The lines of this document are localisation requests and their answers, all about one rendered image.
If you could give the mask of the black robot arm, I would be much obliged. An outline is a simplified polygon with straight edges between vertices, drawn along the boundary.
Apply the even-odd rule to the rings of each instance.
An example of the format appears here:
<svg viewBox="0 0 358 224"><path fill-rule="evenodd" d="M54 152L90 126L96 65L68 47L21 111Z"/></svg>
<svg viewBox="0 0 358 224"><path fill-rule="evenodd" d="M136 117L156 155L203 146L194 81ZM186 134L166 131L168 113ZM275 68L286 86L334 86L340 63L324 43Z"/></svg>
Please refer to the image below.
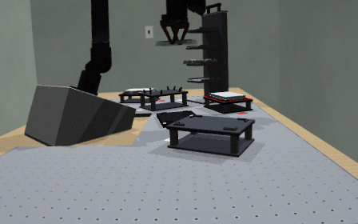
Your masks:
<svg viewBox="0 0 358 224"><path fill-rule="evenodd" d="M203 16L206 10L205 0L172 0L172 14L181 13L188 16L187 9ZM97 90L101 81L100 73L108 72L112 61L111 47L109 47L108 0L91 0L91 23L91 60L86 64L86 70L82 70L78 87L70 87L98 95Z"/></svg>

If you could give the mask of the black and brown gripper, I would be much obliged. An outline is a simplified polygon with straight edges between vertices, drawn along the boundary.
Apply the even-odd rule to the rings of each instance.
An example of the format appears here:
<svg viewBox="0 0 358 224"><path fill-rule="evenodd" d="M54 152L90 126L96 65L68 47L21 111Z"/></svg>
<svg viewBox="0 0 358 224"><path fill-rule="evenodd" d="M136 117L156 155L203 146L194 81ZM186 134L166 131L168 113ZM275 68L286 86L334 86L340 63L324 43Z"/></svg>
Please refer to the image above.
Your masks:
<svg viewBox="0 0 358 224"><path fill-rule="evenodd" d="M166 0L166 13L167 14L161 15L160 25L165 32L169 43L172 45L175 44L176 40L179 40L177 36L179 29L184 29L181 39L185 38L185 35L189 28L189 22L188 17L181 13L172 14L172 0ZM171 30L173 32L173 40L171 39L169 32L167 31L167 26L171 27Z"/></svg>

